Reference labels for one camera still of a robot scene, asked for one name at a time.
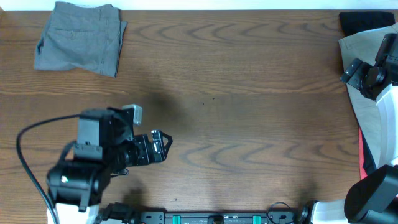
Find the grey shorts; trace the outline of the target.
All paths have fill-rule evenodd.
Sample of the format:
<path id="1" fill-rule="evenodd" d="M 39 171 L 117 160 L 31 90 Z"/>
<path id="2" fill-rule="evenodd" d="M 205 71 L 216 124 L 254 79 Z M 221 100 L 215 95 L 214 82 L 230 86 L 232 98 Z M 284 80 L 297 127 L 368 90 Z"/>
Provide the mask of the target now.
<path id="1" fill-rule="evenodd" d="M 111 4 L 80 7 L 57 1 L 34 51 L 34 69 L 81 68 L 116 77 L 127 22 Z"/>

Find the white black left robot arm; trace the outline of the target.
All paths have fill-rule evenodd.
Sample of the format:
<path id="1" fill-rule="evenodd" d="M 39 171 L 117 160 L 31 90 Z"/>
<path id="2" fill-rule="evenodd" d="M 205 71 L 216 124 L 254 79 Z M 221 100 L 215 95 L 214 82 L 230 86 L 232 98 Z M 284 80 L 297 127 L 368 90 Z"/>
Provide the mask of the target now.
<path id="1" fill-rule="evenodd" d="M 114 177 L 128 175 L 129 167 L 147 166 L 166 160 L 173 143 L 170 135 L 153 130 L 136 135 L 142 108 L 87 109 L 80 113 L 73 159 L 63 151 L 47 174 L 52 203 L 61 223 L 77 218 L 94 223 L 103 192 Z"/>

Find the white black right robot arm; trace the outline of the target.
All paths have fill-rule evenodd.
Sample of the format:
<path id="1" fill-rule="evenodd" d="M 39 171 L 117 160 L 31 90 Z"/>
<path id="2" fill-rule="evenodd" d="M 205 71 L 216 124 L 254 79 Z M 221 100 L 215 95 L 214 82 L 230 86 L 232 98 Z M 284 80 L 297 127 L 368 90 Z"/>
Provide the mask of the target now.
<path id="1" fill-rule="evenodd" d="M 397 223 L 397 34 L 386 34 L 370 65 L 354 59 L 341 81 L 375 101 L 381 119 L 378 168 L 354 184 L 346 198 L 315 202 L 302 223 Z"/>

